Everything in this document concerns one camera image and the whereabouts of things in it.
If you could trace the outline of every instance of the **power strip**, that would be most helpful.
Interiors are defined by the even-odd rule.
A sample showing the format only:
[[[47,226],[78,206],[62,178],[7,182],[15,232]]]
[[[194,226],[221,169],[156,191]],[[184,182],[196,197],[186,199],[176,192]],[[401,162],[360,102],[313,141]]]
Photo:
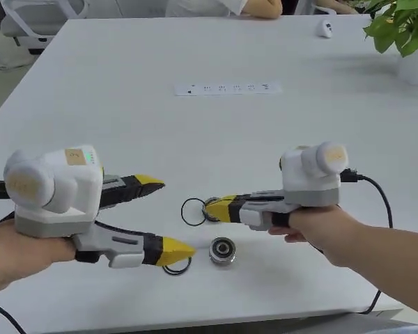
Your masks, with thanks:
[[[251,95],[278,93],[281,93],[281,86],[280,83],[276,81],[267,83],[191,83],[175,85],[175,95],[177,96]]]

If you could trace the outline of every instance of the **white pot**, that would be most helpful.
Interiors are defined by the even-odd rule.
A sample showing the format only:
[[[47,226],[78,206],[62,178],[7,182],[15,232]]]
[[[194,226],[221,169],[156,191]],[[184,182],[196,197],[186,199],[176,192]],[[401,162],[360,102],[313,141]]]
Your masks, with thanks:
[[[408,84],[418,86],[418,50],[400,59],[398,64],[398,78]]]

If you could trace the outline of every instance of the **table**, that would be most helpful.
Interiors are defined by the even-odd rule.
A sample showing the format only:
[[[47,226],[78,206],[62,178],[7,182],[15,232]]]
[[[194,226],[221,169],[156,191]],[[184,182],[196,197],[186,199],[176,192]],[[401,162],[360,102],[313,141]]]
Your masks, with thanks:
[[[397,81],[396,53],[364,40],[368,17],[70,21],[0,110],[0,177],[18,148],[43,153],[92,143],[108,173],[166,181],[153,195],[101,213],[106,223],[199,247],[181,277],[160,268],[58,264],[0,293],[29,333],[99,333],[365,310],[376,289],[308,245],[242,225],[186,226],[192,196],[278,189],[282,152],[335,140],[351,166],[381,183],[398,228],[418,231],[418,88]],[[179,83],[280,80],[280,95],[175,97]],[[386,226],[367,184],[343,187],[342,205]],[[0,218],[12,209],[0,202]],[[215,268],[207,246],[232,238],[238,260]],[[383,296],[379,310],[399,307]],[[14,333],[0,317],[0,333]]]

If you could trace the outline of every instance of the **sticker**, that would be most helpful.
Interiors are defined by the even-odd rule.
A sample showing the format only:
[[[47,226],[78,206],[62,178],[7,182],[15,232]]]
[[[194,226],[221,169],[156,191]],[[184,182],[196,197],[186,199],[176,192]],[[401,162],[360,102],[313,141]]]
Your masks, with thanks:
[[[325,160],[329,162],[341,161],[345,159],[345,152],[343,147],[336,146],[333,148],[329,148],[327,152],[325,152]]]
[[[6,178],[6,189],[14,191],[22,198],[35,200],[39,182],[28,175],[13,173]]]
[[[67,148],[65,150],[67,164],[70,166],[86,165],[84,152],[80,148]]]

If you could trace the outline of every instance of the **hand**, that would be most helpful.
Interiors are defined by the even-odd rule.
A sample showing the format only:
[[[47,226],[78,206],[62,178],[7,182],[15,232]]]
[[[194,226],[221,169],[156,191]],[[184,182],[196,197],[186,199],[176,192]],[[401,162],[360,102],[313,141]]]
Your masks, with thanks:
[[[351,8],[350,7],[350,10],[346,14],[349,14],[349,15],[359,15],[359,12],[357,10],[355,10],[354,8]]]
[[[55,262],[74,258],[75,247],[67,239],[27,237],[17,233],[13,219],[0,224],[0,290]]]
[[[289,243],[308,241],[339,267],[347,266],[346,255],[365,228],[337,206],[297,210],[291,213],[289,225],[291,228],[272,227],[268,232],[285,235]]]

